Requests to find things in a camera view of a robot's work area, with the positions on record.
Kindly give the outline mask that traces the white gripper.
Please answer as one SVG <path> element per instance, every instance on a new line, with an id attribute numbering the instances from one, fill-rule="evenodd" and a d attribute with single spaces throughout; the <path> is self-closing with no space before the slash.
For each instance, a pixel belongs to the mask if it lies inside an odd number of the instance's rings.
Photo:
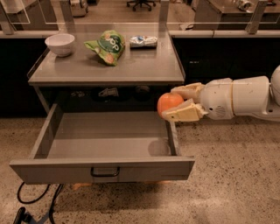
<path id="1" fill-rule="evenodd" d="M 231 119 L 234 117 L 232 84 L 230 78 L 225 78 L 211 80 L 206 85 L 196 82 L 174 87 L 171 92 L 187 101 L 165 110 L 162 117 L 169 122 L 196 122 L 205 115 L 214 120 Z"/>

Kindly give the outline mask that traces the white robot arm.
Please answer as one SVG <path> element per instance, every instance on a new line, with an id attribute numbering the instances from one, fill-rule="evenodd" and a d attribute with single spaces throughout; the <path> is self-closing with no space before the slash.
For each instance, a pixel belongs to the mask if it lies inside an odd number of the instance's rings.
<path id="1" fill-rule="evenodd" d="M 253 116 L 279 122 L 280 66 L 270 78 L 225 78 L 175 87 L 160 96 L 157 112 L 169 122 L 195 122 L 203 116 L 214 120 Z"/>

